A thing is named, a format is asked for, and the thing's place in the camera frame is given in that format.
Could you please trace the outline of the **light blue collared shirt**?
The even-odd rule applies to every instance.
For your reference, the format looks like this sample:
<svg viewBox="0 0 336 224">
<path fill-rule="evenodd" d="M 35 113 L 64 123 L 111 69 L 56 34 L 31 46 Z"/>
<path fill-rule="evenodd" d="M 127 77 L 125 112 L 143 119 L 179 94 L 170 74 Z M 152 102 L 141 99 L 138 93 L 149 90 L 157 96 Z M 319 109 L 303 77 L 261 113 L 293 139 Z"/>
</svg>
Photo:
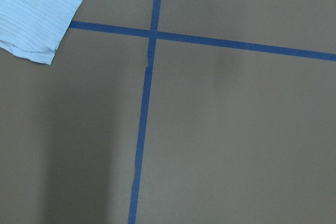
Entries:
<svg viewBox="0 0 336 224">
<path fill-rule="evenodd" d="M 1 48 L 50 65 L 83 0 L 1 0 Z"/>
</svg>

